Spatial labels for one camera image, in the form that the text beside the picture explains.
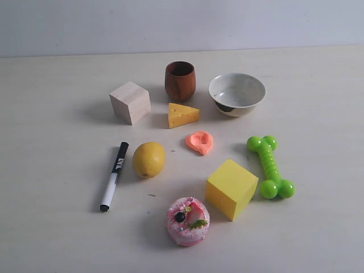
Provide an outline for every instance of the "green bone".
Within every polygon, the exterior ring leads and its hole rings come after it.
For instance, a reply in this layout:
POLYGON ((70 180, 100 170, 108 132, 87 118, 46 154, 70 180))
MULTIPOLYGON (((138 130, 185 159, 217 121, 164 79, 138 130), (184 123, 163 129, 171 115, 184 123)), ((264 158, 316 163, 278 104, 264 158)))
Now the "green bone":
POLYGON ((282 198, 290 198, 295 194, 296 186, 293 182, 282 179, 277 163, 274 159, 273 151, 278 142, 272 135, 264 138, 252 136, 247 141, 248 149, 257 152, 262 163, 267 180, 260 185, 260 193, 264 198, 272 199, 279 195, 282 198))

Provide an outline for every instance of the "heart-shaped toy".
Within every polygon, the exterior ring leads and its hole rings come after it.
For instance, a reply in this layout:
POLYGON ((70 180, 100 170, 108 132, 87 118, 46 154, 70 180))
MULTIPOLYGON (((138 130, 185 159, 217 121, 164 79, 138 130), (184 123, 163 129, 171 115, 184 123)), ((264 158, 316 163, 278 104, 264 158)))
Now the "heart-shaped toy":
POLYGON ((201 155, 206 155, 212 148, 213 138, 205 131, 197 131, 186 137, 186 145, 201 155))

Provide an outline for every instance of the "white bowl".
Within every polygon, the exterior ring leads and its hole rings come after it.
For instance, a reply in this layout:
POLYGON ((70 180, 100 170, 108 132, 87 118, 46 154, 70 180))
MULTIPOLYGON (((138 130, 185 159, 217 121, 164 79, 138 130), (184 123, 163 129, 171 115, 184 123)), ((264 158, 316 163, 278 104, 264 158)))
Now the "white bowl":
POLYGON ((262 102, 265 86, 247 74, 228 73, 217 76, 209 84, 209 93, 217 109, 232 117, 241 117, 262 102))

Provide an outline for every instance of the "yellow sponge block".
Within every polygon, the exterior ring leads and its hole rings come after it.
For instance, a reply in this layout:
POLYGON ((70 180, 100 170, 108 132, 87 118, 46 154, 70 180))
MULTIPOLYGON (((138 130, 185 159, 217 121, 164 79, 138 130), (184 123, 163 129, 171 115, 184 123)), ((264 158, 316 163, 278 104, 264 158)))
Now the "yellow sponge block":
POLYGON ((168 122, 170 128, 198 121, 199 119, 199 109, 180 104, 169 104, 168 122))
POLYGON ((208 179, 206 200, 234 221, 252 199, 258 178, 228 159, 208 179))

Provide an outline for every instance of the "wooden cup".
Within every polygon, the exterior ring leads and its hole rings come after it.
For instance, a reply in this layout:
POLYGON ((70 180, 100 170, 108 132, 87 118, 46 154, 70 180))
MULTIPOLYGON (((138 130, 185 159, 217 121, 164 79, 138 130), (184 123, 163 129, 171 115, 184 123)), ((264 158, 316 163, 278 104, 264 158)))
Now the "wooden cup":
POLYGON ((166 67, 164 87, 174 101, 186 101, 196 90, 195 68, 185 61, 175 61, 166 67))

